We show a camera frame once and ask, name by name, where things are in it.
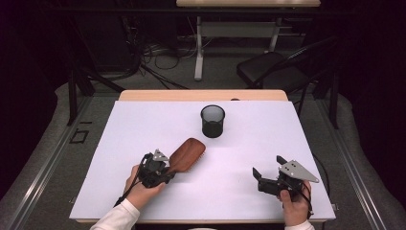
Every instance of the black cable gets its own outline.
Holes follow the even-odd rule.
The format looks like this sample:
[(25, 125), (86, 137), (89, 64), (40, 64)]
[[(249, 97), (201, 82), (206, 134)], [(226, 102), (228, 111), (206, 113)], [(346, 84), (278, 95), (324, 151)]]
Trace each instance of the black cable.
[(137, 178), (138, 178), (138, 174), (140, 172), (141, 167), (143, 166), (143, 162), (146, 160), (146, 156), (143, 157), (143, 159), (141, 159), (141, 162), (138, 166), (137, 172), (135, 173), (134, 179), (131, 182), (131, 185), (129, 186), (129, 188), (127, 189), (127, 191), (124, 192), (124, 194), (122, 196), (119, 197), (119, 199), (117, 200), (116, 204), (114, 205), (114, 207), (116, 207), (117, 205), (121, 204), (123, 202), (123, 200), (126, 199), (126, 197), (129, 195), (129, 193), (131, 192), (132, 188), (134, 188), (134, 186), (136, 186), (138, 183), (140, 183), (141, 181), (137, 182)]
[(175, 87), (177, 87), (177, 88), (180, 88), (180, 89), (189, 89), (189, 88), (186, 87), (186, 86), (183, 86), (183, 85), (181, 85), (181, 84), (179, 84), (179, 83), (176, 83), (175, 81), (170, 80), (170, 79), (167, 79), (166, 77), (164, 77), (164, 76), (162, 76), (162, 75), (156, 73), (155, 71), (153, 71), (152, 69), (148, 68), (148, 67), (145, 66), (144, 64), (141, 64), (141, 67), (142, 67), (143, 69), (145, 69), (146, 71), (148, 71), (153, 77), (155, 77), (155, 78), (156, 78), (158, 81), (160, 81), (160, 82), (163, 82), (163, 81), (164, 81), (164, 82), (170, 83), (170, 84), (172, 84), (173, 86), (175, 86)]
[[(314, 159), (316, 159), (316, 161), (319, 163), (319, 165), (322, 167), (323, 171), (325, 172), (325, 177), (326, 177), (326, 186), (327, 186), (327, 196), (329, 197), (329, 193), (330, 193), (330, 186), (329, 186), (329, 178), (328, 178), (328, 173), (326, 170), (326, 167), (323, 165), (322, 161), (312, 152), (311, 153), (314, 157)], [(322, 230), (324, 230), (326, 227), (326, 223), (323, 222), (322, 223)]]

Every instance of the table leg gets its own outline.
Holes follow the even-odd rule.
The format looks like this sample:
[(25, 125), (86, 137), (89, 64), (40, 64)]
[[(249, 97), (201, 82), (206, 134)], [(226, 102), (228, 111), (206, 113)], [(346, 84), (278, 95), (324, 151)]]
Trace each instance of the table leg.
[(197, 58), (196, 58), (196, 67), (194, 70), (194, 80), (201, 81), (202, 80), (202, 72), (203, 72), (203, 48), (202, 48), (202, 28), (201, 28), (201, 17), (197, 16)]
[(271, 44), (269, 45), (269, 52), (275, 51), (275, 46), (277, 45), (278, 35), (281, 27), (282, 19), (278, 18), (275, 23), (274, 34), (271, 38)]

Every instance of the black cushion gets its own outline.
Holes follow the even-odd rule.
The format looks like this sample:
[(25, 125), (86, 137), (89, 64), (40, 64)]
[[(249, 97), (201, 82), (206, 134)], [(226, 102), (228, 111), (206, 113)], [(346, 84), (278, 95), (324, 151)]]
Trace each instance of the black cushion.
[(283, 59), (283, 55), (269, 52), (239, 63), (237, 65), (237, 73), (246, 84), (251, 85), (270, 67), (274, 66)]

